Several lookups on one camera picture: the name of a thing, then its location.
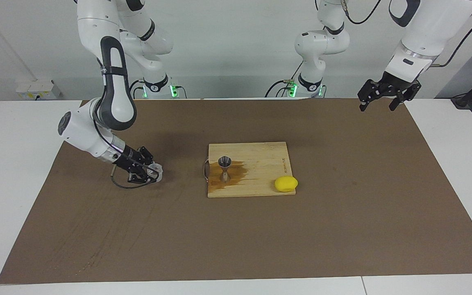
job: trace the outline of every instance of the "green light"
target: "green light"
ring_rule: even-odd
[[[290,97],[295,97],[296,96],[296,90],[298,90],[298,85],[293,84],[293,86],[290,88],[289,96]]]
[[[172,85],[170,85],[170,93],[172,94],[172,97],[178,96],[178,91],[176,91],[176,88]]]

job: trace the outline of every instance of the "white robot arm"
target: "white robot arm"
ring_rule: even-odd
[[[421,88],[418,76],[429,69],[472,15],[472,0],[391,0],[392,19],[406,28],[382,79],[367,80],[358,92],[360,110],[385,96],[396,96],[389,108],[394,111],[412,100]]]
[[[136,120],[125,54],[142,67],[145,85],[161,85],[152,92],[170,95],[170,88],[165,87],[169,78],[156,54],[169,53],[172,41],[148,17],[144,0],[79,0],[77,27],[81,43],[101,65],[104,91],[76,112],[66,113],[58,126],[59,135],[78,149],[129,172],[129,183],[143,186],[160,181],[163,170],[149,151],[127,146],[111,129],[125,130]]]
[[[345,28],[345,14],[340,0],[321,0],[318,19],[323,30],[303,32],[296,38],[296,52],[303,58],[297,77],[296,96],[314,97],[321,88],[325,72],[326,54],[339,54],[349,47],[349,34]]]

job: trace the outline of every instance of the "metal jigger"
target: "metal jigger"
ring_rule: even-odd
[[[229,176],[229,172],[227,170],[232,164],[232,159],[227,156],[223,156],[218,159],[218,165],[221,167],[221,176],[220,179],[223,183],[228,183],[231,180],[231,177]]]

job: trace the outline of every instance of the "table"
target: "table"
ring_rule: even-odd
[[[62,140],[59,118],[80,101],[0,102],[0,270],[41,189]],[[472,114],[447,100],[414,100],[408,109],[448,180],[472,218]],[[352,277],[294,280],[132,282],[0,286],[5,293],[326,293],[464,294],[472,290],[472,275]]]

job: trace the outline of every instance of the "lemon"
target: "lemon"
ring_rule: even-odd
[[[279,192],[292,192],[298,186],[298,180],[292,176],[282,176],[274,182],[274,187]]]

